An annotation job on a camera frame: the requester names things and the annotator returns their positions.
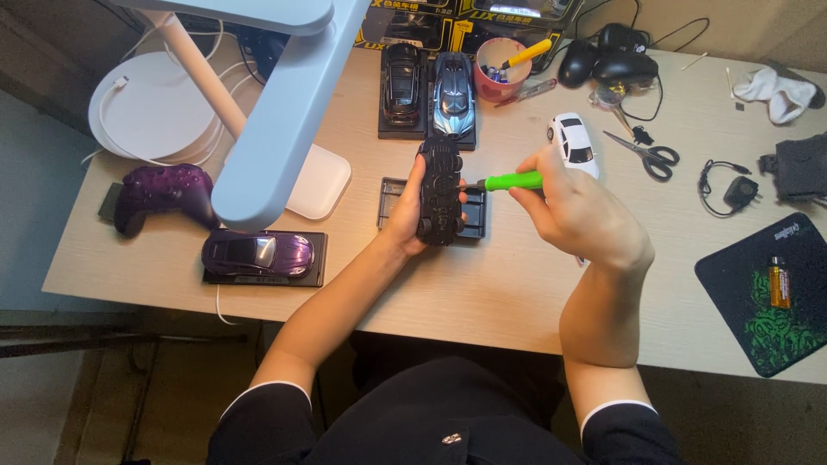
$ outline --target mouse pad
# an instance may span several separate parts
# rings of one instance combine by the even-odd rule
[[[770,305],[773,256],[786,263],[789,309]],[[775,376],[827,343],[827,243],[803,213],[702,258],[695,274],[758,375]]]

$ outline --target white model car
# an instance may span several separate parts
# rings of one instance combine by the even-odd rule
[[[577,113],[563,113],[548,122],[548,140],[560,147],[566,168],[585,171],[595,179],[600,178],[595,154],[591,150],[589,134]]]

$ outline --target pen cup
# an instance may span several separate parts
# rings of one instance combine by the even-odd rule
[[[481,66],[499,68],[507,59],[523,50],[525,50],[523,44],[505,37],[496,37],[482,44],[479,51],[476,52],[476,65],[474,65],[474,85],[476,94],[480,98],[499,103],[517,93],[528,77],[528,73],[531,72],[531,60],[508,68],[505,71],[509,80],[507,84],[490,79],[482,72]]]

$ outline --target black shirt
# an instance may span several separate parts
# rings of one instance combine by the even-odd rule
[[[207,464],[681,463],[655,411],[613,403],[583,425],[578,456],[529,419],[499,378],[449,357],[410,368],[356,402],[317,439],[307,394],[268,383],[242,394],[210,439]]]

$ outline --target black scissors handle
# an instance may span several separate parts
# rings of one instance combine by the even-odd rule
[[[669,147],[655,146],[649,149],[649,153],[667,166],[677,165],[677,162],[681,161],[681,157],[677,154],[677,152]],[[665,157],[663,155],[664,153],[669,154],[669,157]]]
[[[656,155],[645,156],[643,158],[643,168],[646,170],[647,174],[652,176],[655,180],[667,182],[672,178],[672,170],[669,169],[669,164],[667,164],[666,161],[661,160],[662,158],[663,157]]]

